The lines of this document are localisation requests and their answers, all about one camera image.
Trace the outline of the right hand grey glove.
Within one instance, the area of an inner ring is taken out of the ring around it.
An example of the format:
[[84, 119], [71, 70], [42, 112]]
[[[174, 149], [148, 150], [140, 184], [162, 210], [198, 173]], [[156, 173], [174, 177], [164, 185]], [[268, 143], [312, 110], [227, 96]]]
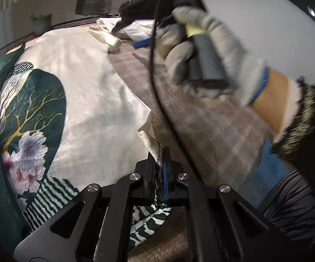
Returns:
[[204, 10], [180, 6], [172, 17], [175, 24], [158, 34], [159, 45], [168, 51], [168, 79], [196, 97], [232, 95], [239, 105], [251, 105], [267, 86], [267, 61], [251, 54], [225, 23]]

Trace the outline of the right forearm black sleeve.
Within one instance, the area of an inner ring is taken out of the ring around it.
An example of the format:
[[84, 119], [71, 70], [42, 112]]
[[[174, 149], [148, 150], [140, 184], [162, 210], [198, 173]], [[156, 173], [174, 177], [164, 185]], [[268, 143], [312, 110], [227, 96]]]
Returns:
[[270, 126], [272, 152], [315, 181], [315, 85], [269, 68], [251, 75], [242, 103]]

